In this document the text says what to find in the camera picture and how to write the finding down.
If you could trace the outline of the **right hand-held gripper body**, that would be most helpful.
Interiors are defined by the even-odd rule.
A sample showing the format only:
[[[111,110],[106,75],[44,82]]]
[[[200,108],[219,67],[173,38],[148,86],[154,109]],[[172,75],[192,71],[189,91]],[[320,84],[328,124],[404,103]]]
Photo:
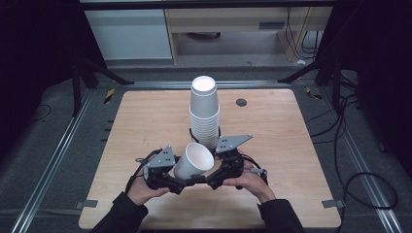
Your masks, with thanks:
[[[216,180],[237,178],[243,173],[243,157],[237,148],[252,138],[252,134],[219,138],[215,156],[220,159],[221,166],[215,171]]]

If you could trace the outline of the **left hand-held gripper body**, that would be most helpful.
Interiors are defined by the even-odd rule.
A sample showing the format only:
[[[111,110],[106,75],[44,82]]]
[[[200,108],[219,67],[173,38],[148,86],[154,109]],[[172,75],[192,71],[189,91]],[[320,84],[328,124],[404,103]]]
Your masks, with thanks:
[[[174,190],[175,179],[169,175],[169,171],[175,165],[176,159],[170,146],[151,152],[144,164],[143,172],[147,186],[151,189],[167,187]]]

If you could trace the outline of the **white paper cup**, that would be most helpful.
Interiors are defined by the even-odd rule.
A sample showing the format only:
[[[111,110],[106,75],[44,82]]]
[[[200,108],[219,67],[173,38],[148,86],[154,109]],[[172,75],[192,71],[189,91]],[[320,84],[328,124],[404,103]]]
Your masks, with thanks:
[[[190,143],[174,167],[173,173],[176,178],[187,180],[211,170],[214,164],[214,157],[206,147]]]

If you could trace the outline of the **black wire cup holder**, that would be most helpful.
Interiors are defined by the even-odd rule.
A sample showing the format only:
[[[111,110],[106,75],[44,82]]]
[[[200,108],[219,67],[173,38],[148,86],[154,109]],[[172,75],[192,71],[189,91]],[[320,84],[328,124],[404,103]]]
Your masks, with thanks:
[[[191,128],[189,128],[189,134],[190,134],[190,137],[191,137],[191,139],[192,139],[193,142],[200,144],[199,140],[198,140],[197,138],[195,138],[194,135],[192,134]],[[221,133],[221,129],[219,128],[219,137],[220,137],[220,136],[222,136],[222,133]],[[214,146],[214,147],[212,147],[212,148],[208,148],[208,150],[209,150],[211,153],[215,153],[215,152],[216,152],[216,149],[217,149],[217,146]]]

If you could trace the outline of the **stack of white cups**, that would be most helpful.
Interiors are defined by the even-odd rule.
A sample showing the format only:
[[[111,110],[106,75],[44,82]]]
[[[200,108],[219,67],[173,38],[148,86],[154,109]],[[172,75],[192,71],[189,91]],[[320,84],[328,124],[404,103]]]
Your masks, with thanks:
[[[199,76],[192,81],[189,113],[194,137],[207,149],[216,146],[220,127],[220,104],[213,78]]]

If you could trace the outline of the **person's right hand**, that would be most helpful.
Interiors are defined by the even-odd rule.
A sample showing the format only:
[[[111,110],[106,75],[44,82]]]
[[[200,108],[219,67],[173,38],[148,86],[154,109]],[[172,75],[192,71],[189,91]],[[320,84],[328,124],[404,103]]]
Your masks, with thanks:
[[[260,175],[253,173],[254,165],[249,162],[244,162],[244,170],[240,177],[226,179],[223,185],[242,186],[250,191],[259,201],[260,204],[275,200],[276,196],[273,190],[264,182]]]

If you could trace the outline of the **person's left hand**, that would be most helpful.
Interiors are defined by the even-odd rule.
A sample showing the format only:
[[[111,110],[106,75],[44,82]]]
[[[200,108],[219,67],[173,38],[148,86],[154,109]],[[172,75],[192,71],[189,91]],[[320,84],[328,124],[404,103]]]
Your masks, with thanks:
[[[168,192],[167,187],[151,189],[142,177],[138,177],[133,181],[126,194],[135,205],[142,206],[152,198],[160,197]]]

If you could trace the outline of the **yellow black tape strip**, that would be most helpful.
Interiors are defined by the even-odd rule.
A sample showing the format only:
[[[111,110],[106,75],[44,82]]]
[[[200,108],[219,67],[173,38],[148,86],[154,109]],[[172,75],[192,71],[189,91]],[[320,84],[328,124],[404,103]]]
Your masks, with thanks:
[[[309,86],[305,86],[305,92],[308,96],[310,96],[310,97],[312,97],[316,100],[322,100],[323,99],[321,94],[315,94]]]
[[[104,103],[104,104],[110,103],[110,101],[111,101],[114,93],[115,93],[115,89],[114,89],[114,88],[109,89],[108,92],[107,92],[107,94],[106,94],[106,97],[105,97],[103,103]]]

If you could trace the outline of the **black metal stand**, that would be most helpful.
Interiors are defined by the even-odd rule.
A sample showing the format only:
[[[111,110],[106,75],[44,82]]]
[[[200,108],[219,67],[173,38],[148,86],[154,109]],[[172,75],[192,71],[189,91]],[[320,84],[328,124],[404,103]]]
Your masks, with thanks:
[[[316,85],[325,85],[328,81],[332,81],[332,107],[337,113],[341,114],[343,112],[340,102],[342,67],[338,58],[327,58],[326,56],[317,58],[314,62],[303,67],[287,78],[279,80],[279,83],[292,83],[313,70],[318,70],[318,75],[315,79]]]
[[[80,59],[75,62],[72,66],[72,84],[73,84],[73,99],[74,99],[74,110],[73,116],[75,117],[81,110],[82,107],[82,94],[81,94],[81,82],[84,82],[87,88],[95,88],[98,85],[98,80],[94,73],[100,73],[112,81],[119,83],[121,85],[132,85],[132,81],[128,81],[115,73],[111,72],[109,69],[89,60]]]

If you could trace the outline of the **white cabinet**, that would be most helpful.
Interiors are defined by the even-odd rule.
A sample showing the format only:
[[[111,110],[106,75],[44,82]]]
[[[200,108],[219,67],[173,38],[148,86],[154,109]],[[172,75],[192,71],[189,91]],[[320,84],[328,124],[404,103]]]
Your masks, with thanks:
[[[105,60],[172,57],[163,10],[86,11]]]

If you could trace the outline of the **light wooden desk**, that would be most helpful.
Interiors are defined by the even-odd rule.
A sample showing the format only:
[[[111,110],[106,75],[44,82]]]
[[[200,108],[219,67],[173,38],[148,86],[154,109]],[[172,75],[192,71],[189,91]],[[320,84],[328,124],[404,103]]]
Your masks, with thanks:
[[[297,59],[307,31],[324,31],[332,7],[165,10],[173,58],[178,34],[276,31],[289,62]]]

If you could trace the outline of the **grey table bracket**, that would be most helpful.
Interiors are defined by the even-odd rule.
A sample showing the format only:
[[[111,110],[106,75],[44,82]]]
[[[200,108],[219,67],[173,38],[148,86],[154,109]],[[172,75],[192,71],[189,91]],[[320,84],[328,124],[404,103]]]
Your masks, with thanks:
[[[84,201],[79,201],[75,204],[75,209],[76,210],[82,210],[84,207],[87,208],[95,208],[97,206],[98,201],[97,200],[84,200]]]
[[[325,209],[328,208],[337,208],[337,209],[341,209],[345,207],[345,203],[343,200],[323,200],[322,204],[324,206]]]

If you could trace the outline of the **long metal floor rail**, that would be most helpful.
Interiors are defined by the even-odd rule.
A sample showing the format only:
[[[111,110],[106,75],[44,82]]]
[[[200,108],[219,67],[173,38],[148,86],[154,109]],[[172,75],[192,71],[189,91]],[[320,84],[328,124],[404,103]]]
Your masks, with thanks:
[[[356,145],[350,130],[347,128],[345,110],[348,102],[352,100],[353,96],[349,95],[348,97],[340,98],[343,112],[339,114],[332,107],[331,93],[324,88],[320,90],[320,93],[325,98],[331,116],[336,122],[336,130],[332,140],[333,164],[336,176],[343,188],[342,199],[346,200],[348,197],[351,197],[358,204],[373,209],[382,222],[386,233],[404,233],[394,212],[394,207],[397,206],[399,201],[399,196],[395,187],[384,177],[371,171],[369,165],[364,160],[360,149]],[[356,172],[351,175],[348,180],[344,180],[341,177],[341,171],[338,164],[338,143],[343,144],[344,148],[349,153],[349,158],[355,166]],[[362,184],[368,198],[367,201],[361,201],[361,197],[358,194],[350,192],[350,185],[357,181],[360,181]]]
[[[40,180],[38,180],[30,198],[19,212],[11,233],[26,233],[34,216],[37,214],[40,205],[42,204],[52,180],[58,171],[60,163],[62,162],[66,151],[79,128],[79,125],[86,113],[91,97],[95,90],[87,88],[85,96],[81,99],[81,107],[79,111],[71,117],[68,126],[66,127],[60,141],[54,150],[51,159],[45,168]]]

